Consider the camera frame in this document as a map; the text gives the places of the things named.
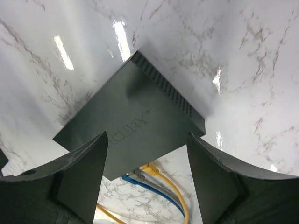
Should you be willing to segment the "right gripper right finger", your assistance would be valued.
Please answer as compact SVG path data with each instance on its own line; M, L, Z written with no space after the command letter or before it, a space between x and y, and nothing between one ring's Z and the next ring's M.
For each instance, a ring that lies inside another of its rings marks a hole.
M298 223L297 176L244 162L193 133L186 145L203 223Z

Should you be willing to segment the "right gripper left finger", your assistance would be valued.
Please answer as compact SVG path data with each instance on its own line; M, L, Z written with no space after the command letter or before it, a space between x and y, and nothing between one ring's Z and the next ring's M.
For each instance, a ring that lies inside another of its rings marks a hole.
M103 132L18 176L0 179L2 224L91 224L108 148Z

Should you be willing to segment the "black network switch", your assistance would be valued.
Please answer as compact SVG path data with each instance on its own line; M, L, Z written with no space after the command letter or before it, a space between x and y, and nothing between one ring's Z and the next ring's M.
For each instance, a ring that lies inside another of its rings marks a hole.
M135 52L54 137L72 151L108 137L103 175L114 180L205 134L205 120L150 61Z

